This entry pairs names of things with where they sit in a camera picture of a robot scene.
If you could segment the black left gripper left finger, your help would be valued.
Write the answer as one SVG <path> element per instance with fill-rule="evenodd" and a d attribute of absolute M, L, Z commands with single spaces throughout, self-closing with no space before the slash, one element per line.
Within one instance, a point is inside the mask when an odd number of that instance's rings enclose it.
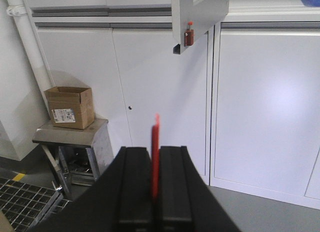
<path fill-rule="evenodd" d="M 122 147 L 118 231 L 152 231 L 151 159 L 146 148 Z"/>

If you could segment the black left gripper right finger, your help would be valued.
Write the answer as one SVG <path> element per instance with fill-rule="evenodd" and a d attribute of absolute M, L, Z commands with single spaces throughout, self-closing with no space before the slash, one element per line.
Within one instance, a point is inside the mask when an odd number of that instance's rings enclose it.
<path fill-rule="evenodd" d="M 159 160 L 158 231 L 192 231 L 192 212 L 180 147 L 163 146 Z"/>

